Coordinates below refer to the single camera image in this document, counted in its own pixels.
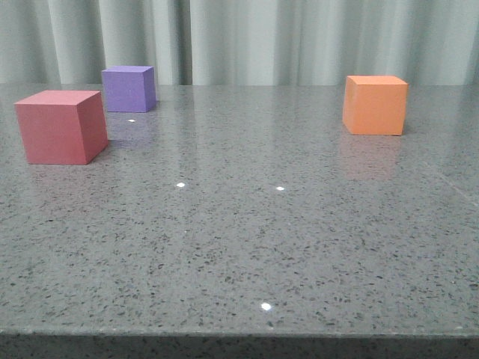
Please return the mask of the orange foam cube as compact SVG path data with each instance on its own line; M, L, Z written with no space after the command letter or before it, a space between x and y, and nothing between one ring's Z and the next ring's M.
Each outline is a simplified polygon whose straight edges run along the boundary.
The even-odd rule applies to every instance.
M408 89L396 76L347 76L345 127L354 135L402 135Z

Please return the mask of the purple foam cube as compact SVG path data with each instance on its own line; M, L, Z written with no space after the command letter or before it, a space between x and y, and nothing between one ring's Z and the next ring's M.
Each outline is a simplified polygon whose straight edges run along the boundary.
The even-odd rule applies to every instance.
M151 66L114 66L102 71L108 112L145 113L156 106L155 71Z

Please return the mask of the red foam cube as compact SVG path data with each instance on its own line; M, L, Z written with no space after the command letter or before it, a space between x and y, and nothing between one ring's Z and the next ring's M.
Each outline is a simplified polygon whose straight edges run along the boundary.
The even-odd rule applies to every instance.
M14 107L30 164L86 165L108 145L98 90L45 90Z

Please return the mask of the pale green curtain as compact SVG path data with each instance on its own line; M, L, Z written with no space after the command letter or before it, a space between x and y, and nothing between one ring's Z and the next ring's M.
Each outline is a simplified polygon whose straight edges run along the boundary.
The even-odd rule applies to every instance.
M476 1L3 1L1 81L97 83L150 65L161 85L478 81Z

